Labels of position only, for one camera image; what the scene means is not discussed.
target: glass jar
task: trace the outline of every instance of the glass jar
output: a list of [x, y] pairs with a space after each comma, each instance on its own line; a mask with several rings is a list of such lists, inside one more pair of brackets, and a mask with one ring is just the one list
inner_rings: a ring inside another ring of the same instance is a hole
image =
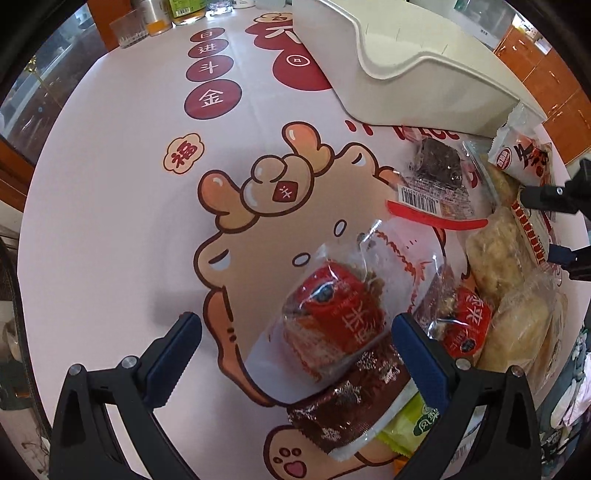
[[205, 17], [207, 0], [169, 0], [175, 25], [188, 25]]

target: snack package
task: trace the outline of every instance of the snack package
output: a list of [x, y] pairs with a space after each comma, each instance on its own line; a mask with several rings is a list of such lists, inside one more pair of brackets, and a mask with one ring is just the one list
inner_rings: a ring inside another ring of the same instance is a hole
[[485, 163], [486, 172], [495, 189], [499, 204], [503, 207], [510, 207], [517, 199], [520, 183], [518, 180], [504, 173], [499, 167], [492, 163]]
[[378, 439], [392, 451], [411, 457], [438, 418], [437, 409], [427, 407], [421, 394], [417, 393], [378, 433]]
[[553, 236], [552, 223], [545, 212], [525, 208], [521, 203], [521, 192], [522, 189], [511, 205], [511, 210], [532, 261], [536, 265], [541, 265], [548, 260]]
[[467, 358], [476, 365], [492, 319], [491, 308], [474, 292], [465, 287], [457, 289], [453, 318], [443, 322], [445, 333], [441, 340], [452, 358]]
[[568, 305], [567, 296], [563, 293], [557, 293], [550, 327], [534, 364], [527, 374], [527, 380], [534, 396], [544, 388], [558, 368], [558, 357], [562, 349], [562, 335], [566, 324]]
[[535, 267], [511, 210], [497, 208], [488, 225], [466, 240], [466, 255], [478, 292], [493, 311], [523, 285]]
[[324, 391], [287, 407], [291, 424], [338, 461], [369, 443], [417, 393], [392, 345], [382, 338]]
[[542, 122], [542, 118], [520, 102], [498, 130], [488, 161], [524, 185], [552, 184], [552, 147], [541, 145], [534, 132]]
[[504, 373], [511, 365], [519, 365], [529, 374], [547, 336], [556, 301], [553, 273], [547, 265], [536, 268], [501, 301], [478, 368]]
[[465, 145], [457, 150], [435, 138], [407, 138], [417, 153], [407, 174], [391, 184], [397, 201], [388, 202], [393, 215], [449, 230], [486, 225], [493, 198]]
[[[397, 234], [401, 228], [406, 242]], [[443, 263], [437, 245], [413, 240], [425, 236], [425, 228], [393, 219], [377, 223], [358, 243], [320, 248], [271, 329], [295, 370], [326, 386], [396, 315], [414, 311]]]

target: cup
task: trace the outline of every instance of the cup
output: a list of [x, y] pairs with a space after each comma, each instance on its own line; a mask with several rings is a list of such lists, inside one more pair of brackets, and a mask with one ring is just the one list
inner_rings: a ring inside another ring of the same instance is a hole
[[148, 36], [148, 31], [142, 19], [142, 12], [138, 9], [132, 10], [123, 17], [111, 22], [111, 30], [117, 37], [121, 48], [130, 47]]

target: printed tablecloth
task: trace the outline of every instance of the printed tablecloth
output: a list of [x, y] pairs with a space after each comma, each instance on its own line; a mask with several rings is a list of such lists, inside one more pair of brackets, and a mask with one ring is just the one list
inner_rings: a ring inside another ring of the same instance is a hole
[[[289, 382], [269, 382], [249, 359], [316, 249], [389, 217], [388, 182], [414, 151], [402, 128], [347, 115], [288, 12], [235, 11], [100, 59], [47, 140], [22, 226], [25, 321], [49, 418], [69, 365], [113, 367], [192, 310], [203, 342], [155, 413], [202, 480], [391, 478], [394, 455], [378, 441], [339, 463], [294, 430]], [[558, 223], [566, 245], [582, 246], [580, 218]], [[465, 236], [427, 230], [415, 240], [467, 274]], [[589, 288], [562, 288], [569, 342]]]

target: red packaging label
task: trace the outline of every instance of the red packaging label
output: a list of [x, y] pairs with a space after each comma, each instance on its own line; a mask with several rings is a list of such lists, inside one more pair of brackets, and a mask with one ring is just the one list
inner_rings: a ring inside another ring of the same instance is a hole
[[345, 267], [328, 262], [298, 288], [295, 300], [318, 330], [344, 353], [363, 348], [381, 333], [384, 313], [365, 284]]
[[452, 358], [478, 356], [491, 323], [490, 307], [467, 288], [457, 290], [456, 320], [450, 324], [443, 346]]

